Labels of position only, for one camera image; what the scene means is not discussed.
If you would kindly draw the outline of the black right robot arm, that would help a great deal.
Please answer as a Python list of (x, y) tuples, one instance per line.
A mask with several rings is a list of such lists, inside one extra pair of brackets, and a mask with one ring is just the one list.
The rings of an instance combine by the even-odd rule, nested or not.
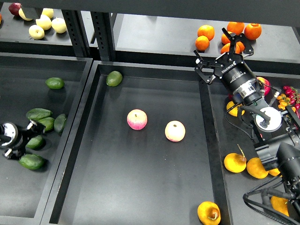
[(266, 171), (279, 170), (284, 192), (265, 184), (243, 195), (250, 208), (283, 225), (300, 222), (300, 120), (297, 113), (287, 106), (283, 110), (265, 100), (265, 84), (246, 64), (244, 58), (254, 53), (245, 34), (230, 33), (229, 50), (214, 61), (196, 60), (195, 72), (206, 84), (216, 79), (227, 89), (241, 120), (245, 111), (251, 119), (249, 138), (253, 142), (259, 162)]

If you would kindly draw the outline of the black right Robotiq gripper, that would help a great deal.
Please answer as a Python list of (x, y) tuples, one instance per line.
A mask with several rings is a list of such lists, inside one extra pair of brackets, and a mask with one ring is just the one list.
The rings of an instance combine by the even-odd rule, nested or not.
[(256, 79), (241, 55), (242, 53), (247, 56), (253, 55), (254, 49), (243, 33), (235, 34), (225, 28), (222, 28), (222, 32), (229, 43), (221, 48), (222, 55), (215, 61), (205, 61), (199, 52), (194, 50), (195, 72), (206, 84), (212, 84), (218, 76), (226, 89), (234, 93), (241, 85), (254, 82)]

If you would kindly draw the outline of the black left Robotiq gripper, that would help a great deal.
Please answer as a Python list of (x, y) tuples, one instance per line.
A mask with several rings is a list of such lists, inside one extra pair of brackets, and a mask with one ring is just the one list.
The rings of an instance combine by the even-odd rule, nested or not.
[(46, 126), (34, 120), (30, 120), (26, 128), (17, 126), (11, 122), (0, 125), (0, 149), (4, 150), (6, 159), (19, 160), (26, 152), (28, 141), (45, 132)]

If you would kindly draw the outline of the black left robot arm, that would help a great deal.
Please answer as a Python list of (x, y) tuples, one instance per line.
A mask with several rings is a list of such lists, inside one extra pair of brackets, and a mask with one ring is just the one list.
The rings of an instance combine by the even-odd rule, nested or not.
[(26, 154), (26, 145), (31, 138), (45, 132), (45, 126), (37, 121), (30, 120), (27, 127), (18, 126), (12, 122), (0, 125), (0, 149), (4, 150), (6, 159), (19, 160)]

